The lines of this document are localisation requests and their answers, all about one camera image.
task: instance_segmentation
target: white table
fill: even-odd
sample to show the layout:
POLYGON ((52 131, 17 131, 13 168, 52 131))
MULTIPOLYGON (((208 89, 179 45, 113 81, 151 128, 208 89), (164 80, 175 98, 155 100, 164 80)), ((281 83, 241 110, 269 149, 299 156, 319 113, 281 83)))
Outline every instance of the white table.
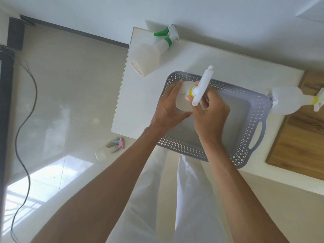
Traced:
MULTIPOLYGON (((147 30, 134 28, 129 50, 158 39, 147 30)), ((273 86, 297 86, 304 71, 231 53, 202 44, 180 40, 161 56, 160 68, 143 78, 126 62, 123 81, 111 131, 137 139, 150 124, 169 74, 184 71, 202 75, 214 66, 214 79, 265 93, 273 86)), ((267 154, 283 120, 269 114, 265 137, 242 171, 324 194, 324 182, 265 163, 267 154)))

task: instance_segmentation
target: wooden cutting board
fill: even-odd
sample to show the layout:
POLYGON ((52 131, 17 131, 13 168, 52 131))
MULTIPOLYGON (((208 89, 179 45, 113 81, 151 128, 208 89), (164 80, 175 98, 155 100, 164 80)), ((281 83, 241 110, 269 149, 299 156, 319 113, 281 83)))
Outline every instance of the wooden cutting board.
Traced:
MULTIPOLYGON (((306 71, 299 88, 316 95, 324 87, 324 72, 306 71)), ((302 106, 285 116, 266 163, 324 180, 324 106, 302 106)))

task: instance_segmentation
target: forearm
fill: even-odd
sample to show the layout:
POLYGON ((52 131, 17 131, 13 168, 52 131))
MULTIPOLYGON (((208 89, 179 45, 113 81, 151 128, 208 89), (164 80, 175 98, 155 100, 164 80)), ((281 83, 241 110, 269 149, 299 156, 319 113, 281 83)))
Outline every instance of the forearm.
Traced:
POLYGON ((105 242, 162 136, 157 128, 145 129, 114 163, 71 197, 32 242, 105 242))
POLYGON ((223 201, 226 217, 237 242, 288 242, 265 211, 222 145, 203 143, 223 201))

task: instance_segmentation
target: white pants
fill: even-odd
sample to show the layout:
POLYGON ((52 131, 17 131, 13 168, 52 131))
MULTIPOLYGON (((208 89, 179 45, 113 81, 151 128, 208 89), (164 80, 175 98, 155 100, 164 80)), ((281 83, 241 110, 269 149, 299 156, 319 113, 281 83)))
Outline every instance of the white pants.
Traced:
MULTIPOLYGON (((162 242, 155 236, 158 191, 167 150, 156 147, 106 243, 162 242)), ((199 160, 182 155, 178 165, 174 243, 228 242, 217 215, 212 185, 199 160)))

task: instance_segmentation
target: black cable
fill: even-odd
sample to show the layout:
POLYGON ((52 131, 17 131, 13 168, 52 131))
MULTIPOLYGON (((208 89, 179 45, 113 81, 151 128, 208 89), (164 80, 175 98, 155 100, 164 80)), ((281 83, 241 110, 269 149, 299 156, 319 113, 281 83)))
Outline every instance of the black cable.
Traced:
POLYGON ((18 158, 21 166, 24 168, 24 170, 25 170, 25 172, 27 174, 27 177, 28 177, 28 190, 27 190, 26 198, 25 198, 24 202, 22 203, 22 205, 18 208, 18 210, 14 214, 14 217, 13 217, 12 223, 11 223, 11 229, 10 229, 10 236, 11 236, 11 238, 14 240, 15 243, 19 243, 19 241, 17 239, 17 236, 15 236, 15 234, 14 234, 14 223, 15 223, 15 218, 16 218, 19 210, 25 205, 25 203, 26 203, 26 201, 28 199, 29 192, 30 192, 30 184, 31 184, 31 182, 30 182, 29 172, 27 171, 26 166, 24 165, 24 163, 22 162, 22 160, 20 159, 20 156, 18 154, 18 150, 17 150, 17 139, 18 139, 18 135, 19 135, 19 132, 20 132, 22 126, 27 122, 27 120, 30 118, 30 116, 33 114, 33 112, 35 110, 36 103, 37 103, 38 90, 37 90, 37 84, 36 84, 36 81, 35 81, 35 78, 34 78, 33 74, 22 63, 20 63, 18 60, 16 60, 13 56, 11 56, 10 54, 8 54, 8 55, 10 57, 12 57, 17 63, 19 63, 26 70, 26 72, 30 75, 31 79, 33 80, 34 86, 35 86, 35 100, 34 100, 33 108, 31 109, 31 112, 30 112, 30 114, 28 114, 27 118, 19 126, 18 131, 17 131, 17 134, 16 134, 16 137, 15 137, 15 153, 16 153, 16 156, 17 156, 17 158, 18 158))

